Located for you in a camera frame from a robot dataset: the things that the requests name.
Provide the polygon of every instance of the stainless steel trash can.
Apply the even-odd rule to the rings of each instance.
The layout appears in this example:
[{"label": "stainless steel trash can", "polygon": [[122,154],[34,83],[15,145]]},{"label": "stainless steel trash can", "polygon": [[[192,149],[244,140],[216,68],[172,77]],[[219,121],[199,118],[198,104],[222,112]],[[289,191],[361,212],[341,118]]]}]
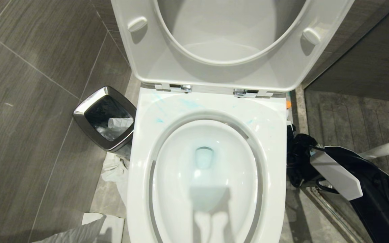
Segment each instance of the stainless steel trash can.
[{"label": "stainless steel trash can", "polygon": [[136,107],[110,86],[90,95],[73,112],[74,120],[92,141],[116,154],[131,144],[135,116]]}]

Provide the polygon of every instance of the chrome hinge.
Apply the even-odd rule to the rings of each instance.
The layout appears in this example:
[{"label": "chrome hinge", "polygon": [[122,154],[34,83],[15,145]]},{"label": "chrome hinge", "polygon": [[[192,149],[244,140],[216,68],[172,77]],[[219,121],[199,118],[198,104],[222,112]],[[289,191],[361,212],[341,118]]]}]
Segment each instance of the chrome hinge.
[{"label": "chrome hinge", "polygon": [[252,89],[233,89],[233,96],[244,98],[269,98],[273,95],[266,90],[252,90]]},{"label": "chrome hinge", "polygon": [[168,83],[164,83],[164,84],[156,83],[154,86],[157,90],[168,90],[171,92],[179,92],[179,93],[191,93],[191,88],[192,88],[191,85],[179,85],[179,84],[168,84]]}]

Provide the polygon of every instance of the white plastic handle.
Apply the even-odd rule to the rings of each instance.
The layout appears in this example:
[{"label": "white plastic handle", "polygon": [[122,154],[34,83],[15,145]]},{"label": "white plastic handle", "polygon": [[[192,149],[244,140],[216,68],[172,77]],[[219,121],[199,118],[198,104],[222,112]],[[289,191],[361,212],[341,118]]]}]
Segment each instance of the white plastic handle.
[{"label": "white plastic handle", "polygon": [[366,160],[387,156],[389,155],[389,143],[385,143],[384,145],[377,146],[376,148],[372,148],[369,151],[363,152],[359,155]]},{"label": "white plastic handle", "polygon": [[135,18],[134,20],[131,20],[130,23],[128,23],[127,29],[130,31],[130,33],[134,33],[143,27],[147,25],[148,21],[145,17],[138,17]]}]

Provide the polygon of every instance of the toilet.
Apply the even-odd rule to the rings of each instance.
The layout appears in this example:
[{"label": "toilet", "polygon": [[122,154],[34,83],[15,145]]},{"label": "toilet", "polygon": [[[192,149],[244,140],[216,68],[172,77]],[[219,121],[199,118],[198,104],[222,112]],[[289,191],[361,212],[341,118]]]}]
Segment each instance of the toilet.
[{"label": "toilet", "polygon": [[112,0],[141,82],[134,243],[278,242],[286,97],[353,0]]}]

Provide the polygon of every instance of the blue stain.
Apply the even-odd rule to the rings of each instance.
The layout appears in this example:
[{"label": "blue stain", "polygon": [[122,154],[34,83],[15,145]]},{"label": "blue stain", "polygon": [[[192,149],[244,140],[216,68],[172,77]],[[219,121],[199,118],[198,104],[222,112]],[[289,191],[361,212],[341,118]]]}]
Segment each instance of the blue stain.
[{"label": "blue stain", "polygon": [[181,101],[185,106],[187,106],[187,108],[189,108],[189,109],[194,109],[194,108],[198,108],[198,107],[204,108],[204,106],[199,105],[198,103],[196,103],[196,102],[194,102],[194,101],[191,101],[191,100],[183,100],[183,99],[181,99],[180,101]]},{"label": "blue stain", "polygon": [[161,97],[160,95],[154,94],[154,96],[155,96],[157,99],[159,99],[159,101],[165,103],[165,101],[162,99],[162,97]]}]

